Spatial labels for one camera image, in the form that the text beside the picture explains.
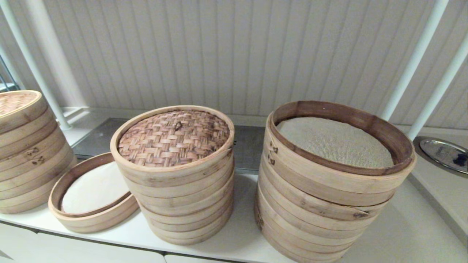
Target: woven bamboo lid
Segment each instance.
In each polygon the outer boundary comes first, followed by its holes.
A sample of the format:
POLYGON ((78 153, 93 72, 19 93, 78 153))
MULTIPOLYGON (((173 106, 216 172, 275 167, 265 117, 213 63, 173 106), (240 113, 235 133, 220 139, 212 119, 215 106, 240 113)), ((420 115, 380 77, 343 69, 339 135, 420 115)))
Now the woven bamboo lid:
POLYGON ((0 95, 0 117, 30 105, 39 97, 39 93, 30 91, 11 92, 0 95))
POLYGON ((194 162, 220 149, 229 138, 228 124, 199 110, 174 110, 137 122, 120 138, 126 160, 147 167, 194 162))

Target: stack of bamboo steamers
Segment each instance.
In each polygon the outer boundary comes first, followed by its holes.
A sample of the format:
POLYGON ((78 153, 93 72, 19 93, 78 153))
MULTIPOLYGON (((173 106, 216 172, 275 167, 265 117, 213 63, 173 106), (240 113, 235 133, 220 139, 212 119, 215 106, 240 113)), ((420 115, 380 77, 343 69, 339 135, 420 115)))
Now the stack of bamboo steamers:
POLYGON ((376 116, 328 102, 284 104, 269 115, 266 124, 255 203, 257 224, 285 256, 301 263, 333 262, 377 218, 414 168, 415 159, 411 141, 376 116), (300 148, 278 130, 282 121, 298 117, 362 129, 389 151, 393 165, 357 167, 300 148))
POLYGON ((226 115, 175 106, 126 122, 110 150, 154 234, 189 245, 215 235, 232 213, 233 141, 226 115))
POLYGON ((0 213, 19 213, 45 203, 55 182, 75 164, 39 92, 0 94, 0 213))

